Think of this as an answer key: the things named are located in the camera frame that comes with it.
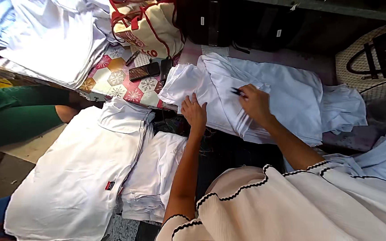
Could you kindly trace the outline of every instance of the hexagon pattern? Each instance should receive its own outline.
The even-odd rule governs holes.
[[[157,80],[154,77],[142,79],[138,87],[143,93],[153,91],[156,88]]]
[[[119,96],[136,104],[162,108],[163,102],[157,96],[162,90],[160,76],[130,81],[129,69],[135,66],[125,66],[125,63],[131,55],[129,49],[110,47],[89,72],[80,90],[91,95],[104,95],[106,99]]]

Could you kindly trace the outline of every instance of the table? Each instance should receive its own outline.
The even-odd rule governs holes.
[[[160,76],[134,82],[129,80],[129,69],[134,68],[135,63],[130,66],[124,64],[131,55],[130,47],[109,47],[100,62],[91,69],[88,77],[76,91],[93,101],[106,101],[114,96],[119,96],[146,107],[174,109],[172,105],[165,104],[157,96],[162,89]],[[140,54],[135,62],[139,63],[137,59],[144,57],[145,55]],[[161,59],[154,58],[152,61],[161,61]],[[20,85],[43,84],[61,87],[5,58],[0,58],[0,76],[9,81],[20,82]]]

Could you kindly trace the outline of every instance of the clothing label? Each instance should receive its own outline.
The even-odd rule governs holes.
[[[114,187],[115,181],[109,181],[107,183],[107,186],[105,187],[105,190],[111,190],[112,187]]]

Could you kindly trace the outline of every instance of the white shirt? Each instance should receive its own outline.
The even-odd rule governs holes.
[[[150,131],[150,111],[116,98],[82,110],[13,193],[5,231],[19,241],[100,241]]]

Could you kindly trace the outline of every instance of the black trim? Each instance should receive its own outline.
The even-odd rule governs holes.
[[[312,168],[315,168],[315,167],[322,166],[322,165],[327,164],[327,163],[329,163],[329,162],[330,162],[330,161],[322,161],[322,162],[319,162],[319,163],[317,163],[317,164],[314,164],[314,165],[309,166],[308,168],[306,168],[306,171],[309,171],[309,170],[311,170]]]
[[[327,171],[330,170],[330,169],[333,169],[333,168],[330,168],[330,167],[324,168],[323,170],[321,170],[321,171],[319,172],[319,175],[320,175],[321,177],[323,177],[324,173],[327,172]]]
[[[200,225],[200,224],[202,224],[202,221],[194,221],[194,222],[183,224],[174,230],[174,232],[172,233],[172,238],[174,238],[175,233],[180,231],[181,229],[184,229],[193,225]]]
[[[271,165],[269,164],[266,164],[264,167],[263,167],[263,173],[266,174],[266,170],[271,167]],[[266,176],[265,179],[263,179],[261,182],[259,183],[253,183],[253,184],[250,184],[250,185],[246,185],[246,186],[242,186],[238,189],[238,191],[231,195],[230,197],[226,197],[226,198],[218,198],[220,201],[228,201],[228,200],[231,200],[233,198],[235,198],[237,195],[239,195],[239,193],[241,192],[241,190],[243,189],[247,189],[247,188],[250,188],[250,187],[258,187],[258,186],[261,186],[263,184],[265,184],[267,181],[268,181],[269,177]],[[213,196],[213,195],[216,195],[218,197],[218,195],[216,193],[208,193],[207,195],[205,195],[204,197],[202,197],[202,199],[197,203],[196,205],[196,210],[199,212],[199,206],[205,202],[205,200],[207,200],[210,196]]]
[[[282,176],[283,177],[287,177],[287,176],[294,175],[294,174],[301,173],[301,172],[312,173],[312,174],[315,175],[315,173],[313,173],[313,172],[308,172],[308,171],[305,171],[305,170],[297,170],[297,171],[293,171],[293,172],[286,172],[286,173],[282,174]]]
[[[188,217],[186,217],[186,216],[184,216],[184,215],[182,215],[182,214],[174,214],[174,215],[172,215],[172,216],[170,216],[170,217],[168,217],[168,219],[162,224],[162,227],[165,225],[165,223],[166,222],[168,222],[169,221],[169,219],[171,219],[171,218],[173,218],[173,217],[176,217],[176,216],[181,216],[181,217],[183,217],[183,218],[185,218],[185,219],[187,219],[187,221],[189,221],[190,222],[190,219],[188,218]]]
[[[383,181],[386,181],[385,179],[382,179],[382,178],[378,178],[378,177],[373,177],[373,176],[350,176],[351,178],[377,178],[377,179],[381,179]]]

